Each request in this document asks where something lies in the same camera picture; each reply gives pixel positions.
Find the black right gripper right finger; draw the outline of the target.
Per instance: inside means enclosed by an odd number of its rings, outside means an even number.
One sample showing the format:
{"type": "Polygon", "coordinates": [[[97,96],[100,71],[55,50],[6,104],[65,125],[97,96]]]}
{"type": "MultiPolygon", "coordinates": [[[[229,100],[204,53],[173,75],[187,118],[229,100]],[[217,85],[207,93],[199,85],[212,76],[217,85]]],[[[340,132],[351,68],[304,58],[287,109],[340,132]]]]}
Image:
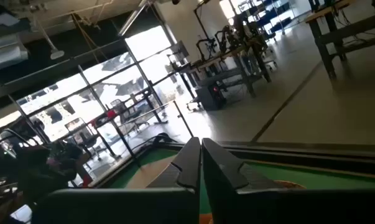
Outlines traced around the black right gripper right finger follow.
{"type": "Polygon", "coordinates": [[[375,154],[202,141],[215,223],[375,223],[375,154]]]}

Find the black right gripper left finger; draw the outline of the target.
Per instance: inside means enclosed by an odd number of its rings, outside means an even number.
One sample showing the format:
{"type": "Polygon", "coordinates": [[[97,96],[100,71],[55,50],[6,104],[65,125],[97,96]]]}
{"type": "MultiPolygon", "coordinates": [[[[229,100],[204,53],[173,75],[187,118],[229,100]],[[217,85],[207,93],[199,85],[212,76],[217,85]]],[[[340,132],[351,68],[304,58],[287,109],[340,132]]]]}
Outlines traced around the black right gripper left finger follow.
{"type": "Polygon", "coordinates": [[[198,223],[201,145],[191,138],[147,186],[64,189],[38,203],[32,223],[198,223]]]}

